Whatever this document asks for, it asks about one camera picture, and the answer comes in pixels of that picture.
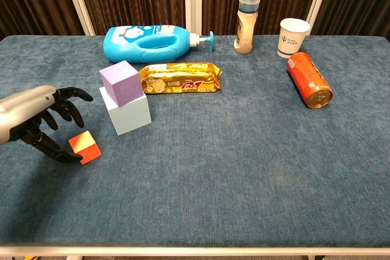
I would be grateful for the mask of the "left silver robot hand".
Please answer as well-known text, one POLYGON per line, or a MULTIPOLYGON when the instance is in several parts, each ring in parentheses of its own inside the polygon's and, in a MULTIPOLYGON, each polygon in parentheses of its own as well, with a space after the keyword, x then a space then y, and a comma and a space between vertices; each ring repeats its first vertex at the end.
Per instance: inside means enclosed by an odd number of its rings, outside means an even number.
POLYGON ((81 161, 82 156, 60 147, 40 130, 42 121, 53 130, 58 125, 49 109, 56 111, 64 120, 74 121, 79 127, 84 121, 77 107, 68 99, 79 97, 93 101, 86 91, 67 87, 57 89, 52 85, 41 85, 1 99, 1 144, 22 140, 47 156, 62 163, 81 161))

